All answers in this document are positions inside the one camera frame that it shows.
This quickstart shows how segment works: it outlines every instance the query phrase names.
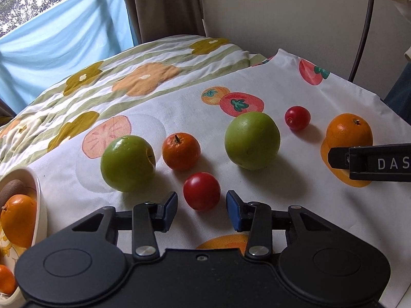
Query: tomato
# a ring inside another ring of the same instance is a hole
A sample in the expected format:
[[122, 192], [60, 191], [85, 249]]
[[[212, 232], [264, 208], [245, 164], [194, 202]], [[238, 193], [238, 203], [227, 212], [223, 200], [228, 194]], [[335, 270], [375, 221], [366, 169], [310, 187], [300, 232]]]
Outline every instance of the tomato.
[[220, 200], [220, 184], [208, 172], [191, 175], [182, 188], [187, 204], [196, 211], [209, 211]]
[[318, 86], [323, 79], [328, 78], [330, 75], [329, 71], [319, 68], [304, 59], [300, 60], [298, 68], [303, 79], [313, 86]]
[[301, 131], [310, 123], [311, 115], [306, 108], [293, 106], [287, 110], [284, 119], [291, 130]]
[[264, 102], [248, 93], [228, 93], [219, 102], [221, 110], [237, 117], [242, 113], [264, 110]]

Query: brown curtain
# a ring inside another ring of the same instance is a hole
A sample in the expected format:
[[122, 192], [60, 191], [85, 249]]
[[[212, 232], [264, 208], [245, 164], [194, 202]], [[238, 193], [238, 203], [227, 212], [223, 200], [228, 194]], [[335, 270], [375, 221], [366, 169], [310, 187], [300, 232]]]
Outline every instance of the brown curtain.
[[2, 117], [15, 117], [16, 113], [0, 98], [0, 116]]
[[205, 36], [201, 0], [125, 0], [139, 43], [174, 35]]

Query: yellow flower print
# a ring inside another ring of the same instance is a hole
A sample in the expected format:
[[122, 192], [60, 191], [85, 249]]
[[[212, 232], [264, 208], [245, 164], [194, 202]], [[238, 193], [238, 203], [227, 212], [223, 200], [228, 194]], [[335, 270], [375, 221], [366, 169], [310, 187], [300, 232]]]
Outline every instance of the yellow flower print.
[[69, 96], [81, 86], [85, 86], [93, 82], [96, 77], [102, 72], [100, 69], [98, 69], [102, 63], [102, 61], [98, 61], [93, 65], [90, 65], [89, 67], [86, 67], [70, 76], [66, 81], [66, 87], [64, 88], [63, 96]]
[[190, 45], [190, 48], [193, 49], [192, 54], [208, 54], [212, 51], [215, 51], [220, 46], [229, 44], [230, 41], [226, 38], [207, 38], [202, 39], [194, 44]]
[[126, 89], [128, 96], [148, 95], [161, 83], [172, 79], [179, 73], [180, 68], [173, 65], [163, 65], [160, 62], [146, 63], [114, 84], [112, 91]]
[[81, 132], [89, 129], [96, 122], [98, 117], [98, 112], [90, 111], [82, 113], [72, 122], [65, 123], [57, 136], [49, 142], [47, 152], [52, 151], [63, 142], [66, 142]]
[[23, 133], [27, 129], [27, 125], [24, 125], [22, 128], [18, 130], [19, 133]]

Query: kiwi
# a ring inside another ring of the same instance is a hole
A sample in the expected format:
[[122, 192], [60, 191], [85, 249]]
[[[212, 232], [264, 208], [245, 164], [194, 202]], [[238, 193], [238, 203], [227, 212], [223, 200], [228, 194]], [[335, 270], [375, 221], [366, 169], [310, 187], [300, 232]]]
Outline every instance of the kiwi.
[[21, 193], [25, 189], [23, 182], [20, 179], [9, 181], [0, 191], [0, 208], [4, 206], [10, 197]]

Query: tangerine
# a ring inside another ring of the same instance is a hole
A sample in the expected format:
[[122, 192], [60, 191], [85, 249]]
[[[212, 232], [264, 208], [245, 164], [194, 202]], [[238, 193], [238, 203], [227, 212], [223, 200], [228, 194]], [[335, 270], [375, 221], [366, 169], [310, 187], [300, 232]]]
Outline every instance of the tangerine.
[[0, 222], [8, 240], [21, 247], [31, 246], [36, 224], [37, 202], [27, 195], [14, 195], [2, 207]]
[[330, 148], [372, 146], [373, 142], [369, 124], [352, 113], [336, 116], [328, 125], [325, 138]]
[[197, 163], [201, 149], [196, 138], [188, 133], [168, 136], [162, 147], [164, 162], [173, 170], [191, 169]]
[[16, 290], [16, 279], [5, 265], [0, 264], [0, 292], [11, 296]]

